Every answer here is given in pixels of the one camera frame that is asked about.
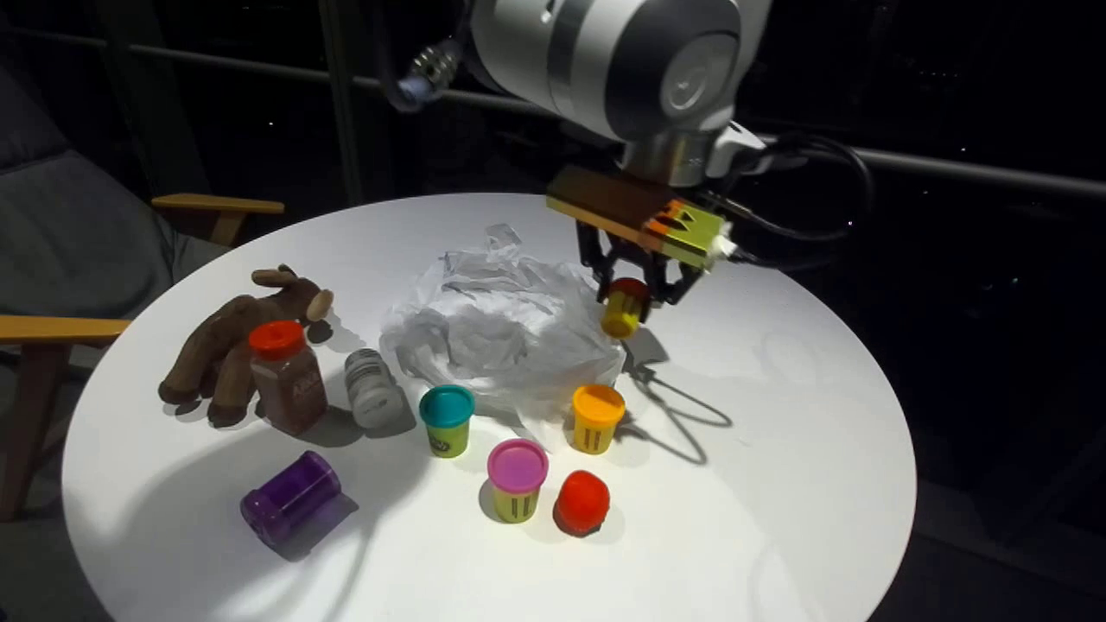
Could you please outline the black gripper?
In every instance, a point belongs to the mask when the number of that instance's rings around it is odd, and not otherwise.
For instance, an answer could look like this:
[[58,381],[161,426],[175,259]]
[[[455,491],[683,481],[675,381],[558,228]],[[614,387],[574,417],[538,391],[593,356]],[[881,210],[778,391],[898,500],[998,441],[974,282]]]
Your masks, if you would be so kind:
[[668,277],[669,255],[614,240],[593,225],[577,225],[577,250],[592,271],[599,303],[608,300],[618,264],[628,264],[642,282],[653,287],[656,303],[676,303],[691,290],[691,273]]

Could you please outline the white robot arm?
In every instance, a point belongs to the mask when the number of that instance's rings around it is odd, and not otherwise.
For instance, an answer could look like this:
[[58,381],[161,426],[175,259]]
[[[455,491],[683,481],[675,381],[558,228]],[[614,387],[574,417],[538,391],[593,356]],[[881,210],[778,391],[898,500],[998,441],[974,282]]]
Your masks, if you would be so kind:
[[577,221],[599,297],[642,271],[650,303],[676,303],[736,252],[706,183],[763,151],[736,115],[775,0],[460,0],[455,29],[394,65],[392,5],[372,0],[372,69],[394,110],[439,99],[455,69],[622,150],[612,173],[562,167],[547,187]]

